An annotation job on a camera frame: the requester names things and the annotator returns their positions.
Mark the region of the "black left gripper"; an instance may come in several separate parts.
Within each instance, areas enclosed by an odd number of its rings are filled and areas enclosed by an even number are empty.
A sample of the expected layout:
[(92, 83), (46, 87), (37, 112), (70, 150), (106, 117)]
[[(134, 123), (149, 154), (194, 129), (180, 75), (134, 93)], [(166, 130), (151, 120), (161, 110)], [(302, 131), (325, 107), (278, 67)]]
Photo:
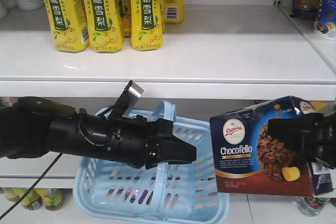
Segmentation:
[(159, 118), (148, 121), (135, 118), (110, 118), (110, 141), (105, 160), (124, 163), (133, 168), (154, 168), (159, 163), (192, 163), (196, 147), (172, 134), (173, 122)]

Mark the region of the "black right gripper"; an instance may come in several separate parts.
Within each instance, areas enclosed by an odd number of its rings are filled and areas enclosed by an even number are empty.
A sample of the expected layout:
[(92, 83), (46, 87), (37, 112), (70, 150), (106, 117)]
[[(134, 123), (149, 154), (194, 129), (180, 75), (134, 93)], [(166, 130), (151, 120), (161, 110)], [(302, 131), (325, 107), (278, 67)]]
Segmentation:
[(335, 169), (335, 113), (303, 114), (292, 119), (268, 120), (267, 133), (288, 150)]

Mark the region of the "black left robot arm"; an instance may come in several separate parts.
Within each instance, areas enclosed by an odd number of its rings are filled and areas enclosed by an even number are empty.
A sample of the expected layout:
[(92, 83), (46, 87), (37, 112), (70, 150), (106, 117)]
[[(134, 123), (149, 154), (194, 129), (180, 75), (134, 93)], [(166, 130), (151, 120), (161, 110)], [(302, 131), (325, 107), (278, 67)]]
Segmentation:
[(38, 158), (49, 152), (97, 158), (133, 168), (190, 164), (195, 146), (173, 135), (173, 122), (127, 118), (119, 101), (98, 115), (39, 97), (1, 108), (1, 157)]

